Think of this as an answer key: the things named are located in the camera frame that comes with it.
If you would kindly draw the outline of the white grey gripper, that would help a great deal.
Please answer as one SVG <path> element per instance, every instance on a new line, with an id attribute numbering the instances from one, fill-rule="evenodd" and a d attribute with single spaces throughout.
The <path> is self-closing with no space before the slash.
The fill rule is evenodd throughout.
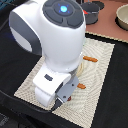
<path id="1" fill-rule="evenodd" d="M 79 80 L 76 71 L 58 73 L 47 68 L 41 68 L 33 79 L 35 97 L 45 107 L 48 107 L 55 98 L 51 110 L 56 110 L 71 96 Z"/>

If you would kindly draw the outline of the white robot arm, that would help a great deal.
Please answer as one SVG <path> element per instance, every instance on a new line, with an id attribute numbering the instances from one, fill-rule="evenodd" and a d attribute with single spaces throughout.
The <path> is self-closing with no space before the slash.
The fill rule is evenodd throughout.
<path id="1" fill-rule="evenodd" d="M 9 14 L 18 45 L 45 60 L 33 79 L 35 97 L 45 107 L 66 102 L 79 81 L 85 17 L 74 0 L 29 0 Z"/>

